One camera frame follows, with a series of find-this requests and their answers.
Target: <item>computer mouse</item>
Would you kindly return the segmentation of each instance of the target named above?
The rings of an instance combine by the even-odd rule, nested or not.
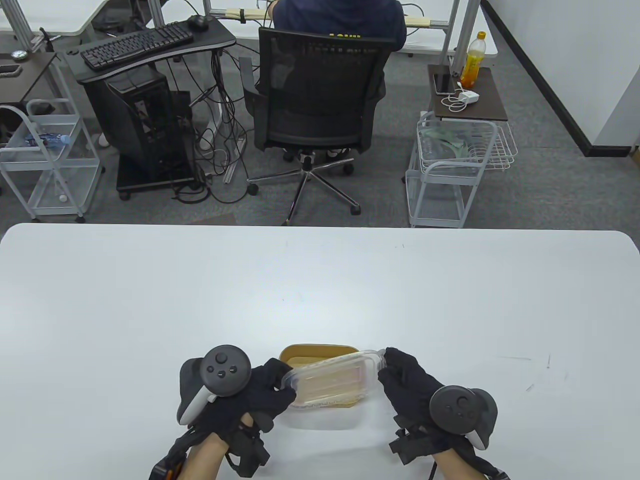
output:
[[[209,22],[202,15],[190,16],[187,25],[191,31],[207,31],[209,29]]]

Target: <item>black mesh chair back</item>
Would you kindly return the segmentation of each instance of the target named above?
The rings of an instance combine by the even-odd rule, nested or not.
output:
[[[260,28],[255,144],[308,149],[371,146],[393,40]]]

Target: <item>chair base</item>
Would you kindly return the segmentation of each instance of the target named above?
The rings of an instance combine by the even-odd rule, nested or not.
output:
[[[291,225],[291,219],[293,218],[294,213],[296,212],[296,208],[298,206],[298,202],[302,195],[302,191],[307,184],[307,182],[311,179],[317,180],[320,184],[326,186],[329,190],[333,191],[337,196],[341,199],[345,200],[347,203],[351,205],[351,214],[352,215],[360,215],[362,209],[360,208],[360,204],[353,200],[349,195],[340,190],[338,187],[334,186],[328,180],[326,180],[322,175],[319,174],[322,170],[329,170],[330,168],[334,168],[336,166],[352,166],[353,158],[345,158],[335,162],[323,163],[320,165],[315,165],[314,161],[316,155],[314,153],[302,153],[298,156],[298,161],[300,162],[300,168],[295,170],[288,170],[282,173],[275,173],[273,175],[263,175],[261,177],[254,177],[247,179],[248,187],[247,192],[249,195],[256,195],[258,193],[258,185],[259,182],[264,182],[267,180],[281,179],[284,177],[293,177],[295,175],[300,175],[300,183],[298,184],[298,189],[296,190],[296,196],[293,198],[293,203],[291,204],[291,208],[289,209],[289,215],[287,219],[282,223],[284,227]]]

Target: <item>person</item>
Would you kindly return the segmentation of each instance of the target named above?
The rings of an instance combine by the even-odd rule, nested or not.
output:
[[[406,42],[404,11],[397,0],[274,0],[268,7],[280,30]]]
[[[386,367],[378,373],[385,394],[398,415],[420,422],[436,446],[433,459],[447,480],[486,480],[452,448],[456,437],[440,430],[430,417],[425,403],[442,384],[427,374],[415,357],[395,348],[385,352]],[[221,439],[238,422],[253,425],[250,411],[267,412],[272,418],[280,415],[295,400],[290,388],[275,390],[282,375],[291,368],[272,358],[253,370],[249,385],[238,395],[218,398],[207,406],[202,416],[211,434],[191,449],[178,480],[214,480],[225,457],[228,445]]]

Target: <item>gray carpet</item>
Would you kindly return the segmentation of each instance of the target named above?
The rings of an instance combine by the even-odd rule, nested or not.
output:
[[[504,39],[492,27],[500,54],[485,61],[493,76],[511,119],[520,154],[511,169],[484,175],[467,220],[468,228],[568,228],[611,229],[628,233],[640,242],[640,170],[631,159],[588,159],[582,156],[549,104],[519,64]],[[6,39],[3,50],[10,45]],[[232,48],[235,56],[249,52]],[[428,104],[427,64],[436,59],[394,54],[385,69],[387,96],[376,111],[372,147],[357,157],[351,177],[341,172],[329,175],[362,205],[361,216],[351,216],[349,208],[320,186],[310,184],[294,218],[295,225],[349,227],[407,227],[407,205],[400,178],[406,169],[419,112]],[[195,59],[189,59],[197,70]],[[172,63],[181,89],[195,85],[181,64]],[[241,95],[239,74],[228,58],[223,59],[225,84],[231,95]],[[159,69],[168,73],[166,65]],[[84,91],[70,76],[74,98],[92,131],[98,131],[95,115]],[[252,119],[238,104],[238,118],[249,129]],[[204,106],[196,109],[196,118],[204,120]],[[234,205],[211,199],[198,205],[183,205],[172,200],[171,192],[159,190],[135,194],[122,202],[115,191],[117,152],[100,150],[107,172],[102,176],[87,219],[92,223],[208,223],[227,216],[238,225],[279,225],[286,217],[296,181],[264,184],[256,197],[247,196]],[[249,145],[244,154],[250,175],[290,168],[281,160],[281,152],[259,152]],[[22,180],[28,188],[31,179]],[[12,225],[29,221],[28,216],[0,180],[0,236]],[[237,198],[244,191],[244,171],[238,168],[231,185],[216,181],[214,192],[224,200]],[[47,218],[46,221],[73,221],[73,217]]]

